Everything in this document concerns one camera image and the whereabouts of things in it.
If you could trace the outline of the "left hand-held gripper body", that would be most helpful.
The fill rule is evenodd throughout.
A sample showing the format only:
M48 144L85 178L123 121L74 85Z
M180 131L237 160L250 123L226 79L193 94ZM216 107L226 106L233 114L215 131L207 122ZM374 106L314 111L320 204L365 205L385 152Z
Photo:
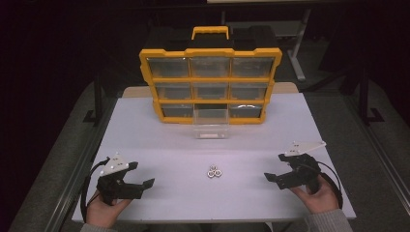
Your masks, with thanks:
M119 177L126 163L119 154L115 154L100 172L97 190L105 204L110 204L114 199L135 199L134 185L125 183L124 178Z

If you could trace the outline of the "person's left hand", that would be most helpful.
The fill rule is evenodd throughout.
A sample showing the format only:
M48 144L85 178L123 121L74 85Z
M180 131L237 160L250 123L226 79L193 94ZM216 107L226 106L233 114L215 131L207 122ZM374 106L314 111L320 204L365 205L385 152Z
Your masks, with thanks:
M90 225L111 228L120 214L132 203L131 199L113 200L105 204L98 190L87 204L86 220Z

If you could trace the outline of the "grid of clear organizer drawers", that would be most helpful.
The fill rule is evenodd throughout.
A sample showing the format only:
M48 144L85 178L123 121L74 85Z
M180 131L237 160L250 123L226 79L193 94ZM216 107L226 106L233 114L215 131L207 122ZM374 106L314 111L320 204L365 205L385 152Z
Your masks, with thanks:
M258 118L262 114L273 57L149 58L163 117Z

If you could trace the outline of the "yellow black organizer cabinet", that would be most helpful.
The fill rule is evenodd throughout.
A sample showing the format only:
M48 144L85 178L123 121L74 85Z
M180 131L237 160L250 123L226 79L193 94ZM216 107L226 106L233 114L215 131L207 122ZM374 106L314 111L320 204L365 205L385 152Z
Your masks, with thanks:
M140 69L152 96L153 107L159 119L164 123L192 124L193 115L184 117L163 117L156 87L147 60L149 58L191 58L191 57L273 57L275 63L258 118L229 118L230 125L261 124L265 121L267 106L270 103L275 73L282 58L276 36L268 26L251 26L242 29L230 29L227 26L196 26L191 29L173 29L159 27L153 29L149 39L139 53Z

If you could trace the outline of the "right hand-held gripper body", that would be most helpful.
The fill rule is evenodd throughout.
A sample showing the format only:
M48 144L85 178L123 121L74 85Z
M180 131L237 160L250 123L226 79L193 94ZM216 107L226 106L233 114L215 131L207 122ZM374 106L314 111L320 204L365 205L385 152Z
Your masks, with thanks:
M309 155L308 152L312 152L325 146L326 143L324 141L293 141L288 150L284 153L287 157L296 157L298 159L297 164L289 165L302 180L302 184L309 187L313 193L316 193L319 190L317 177L320 174L321 169L318 166L318 161Z

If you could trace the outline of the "black metal stand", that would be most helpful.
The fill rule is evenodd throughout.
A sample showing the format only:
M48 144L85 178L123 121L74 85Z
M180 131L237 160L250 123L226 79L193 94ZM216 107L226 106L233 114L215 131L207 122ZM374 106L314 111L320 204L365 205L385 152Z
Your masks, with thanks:
M366 70L363 70L359 88L359 115L363 123L369 126L373 122L383 122L384 118L380 112L368 106L369 78Z
M101 78L97 74L94 78L94 108L88 110L83 122L92 123L96 127L103 116L103 87L101 84Z

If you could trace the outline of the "grey metal table frame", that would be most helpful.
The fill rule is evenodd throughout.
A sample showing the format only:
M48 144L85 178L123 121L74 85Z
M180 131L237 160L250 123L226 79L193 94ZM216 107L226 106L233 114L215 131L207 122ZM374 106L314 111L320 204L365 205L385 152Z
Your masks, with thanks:
M283 53L287 57L296 79L304 82L307 78L299 61L299 53L310 15L310 8L223 11L220 23L234 29L252 25L270 26L275 31L277 38L285 43Z

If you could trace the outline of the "person's right hand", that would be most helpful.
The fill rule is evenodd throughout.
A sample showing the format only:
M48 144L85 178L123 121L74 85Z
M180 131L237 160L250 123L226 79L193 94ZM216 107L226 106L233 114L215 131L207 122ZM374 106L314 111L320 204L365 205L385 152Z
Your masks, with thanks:
M339 208L337 197L330 184L321 176L317 177L319 190L313 193L309 187L292 188L291 191L300 198L312 214L326 213Z

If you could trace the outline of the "clear plastic drawer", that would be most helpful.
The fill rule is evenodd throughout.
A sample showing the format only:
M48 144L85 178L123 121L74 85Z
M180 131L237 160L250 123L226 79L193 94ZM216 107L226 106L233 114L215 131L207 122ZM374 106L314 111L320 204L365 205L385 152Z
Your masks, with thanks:
M228 137L229 118L226 108L199 108L193 111L193 132L197 139L224 139Z

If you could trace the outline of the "aluminium frame rail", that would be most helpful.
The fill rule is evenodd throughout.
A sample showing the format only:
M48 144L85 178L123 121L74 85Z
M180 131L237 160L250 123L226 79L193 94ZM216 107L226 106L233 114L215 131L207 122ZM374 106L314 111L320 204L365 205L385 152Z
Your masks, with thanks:
M83 122L87 111L94 108L94 100L79 101L75 105L51 151L48 171L53 179L50 183L60 190L44 232L60 232L65 221L70 220L69 214L80 198L84 179L91 170L116 102L115 98L102 98L102 118L96 127Z
M387 179L392 185L395 194L397 195L402 207L410 216L410 188L407 187L404 180L399 175L397 169L392 163L389 157L389 150L386 150L376 134L374 133L372 124L383 124L385 120L376 108L370 109L370 116L366 114L364 116L360 113L360 107L355 104L351 97L344 97L347 108L353 114L356 122L358 123L360 130L365 134L366 139L370 143L372 149L376 153L383 171L386 173Z

